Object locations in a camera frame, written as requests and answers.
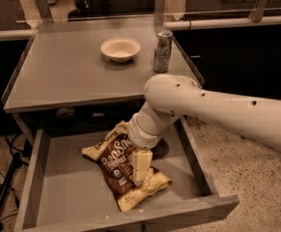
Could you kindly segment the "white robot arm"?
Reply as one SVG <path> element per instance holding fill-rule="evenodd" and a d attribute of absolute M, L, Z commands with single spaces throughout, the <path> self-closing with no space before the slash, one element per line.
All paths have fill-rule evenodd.
<path fill-rule="evenodd" d="M 263 144 L 281 155 L 281 101 L 208 91 L 183 75 L 157 74 L 145 85 L 145 103 L 127 123 L 132 145 L 151 150 L 181 116 L 197 117 Z"/>

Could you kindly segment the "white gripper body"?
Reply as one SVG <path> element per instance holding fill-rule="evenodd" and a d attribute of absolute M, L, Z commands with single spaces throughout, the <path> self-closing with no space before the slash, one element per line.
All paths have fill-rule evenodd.
<path fill-rule="evenodd" d="M 137 121 L 138 114 L 135 113 L 127 123 L 127 135 L 133 146 L 138 149 L 151 150 L 160 140 L 159 135 L 153 135 L 145 131 Z"/>

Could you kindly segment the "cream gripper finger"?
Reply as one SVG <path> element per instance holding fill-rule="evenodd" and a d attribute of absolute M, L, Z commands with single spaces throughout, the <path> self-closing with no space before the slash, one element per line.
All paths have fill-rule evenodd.
<path fill-rule="evenodd" d="M 137 154 L 136 149 L 129 150 L 127 154 L 127 159 L 133 168 L 136 168 L 136 154 Z"/>
<path fill-rule="evenodd" d="M 132 154 L 133 181 L 137 186 L 145 181 L 152 157 L 151 150 L 140 150 Z"/>

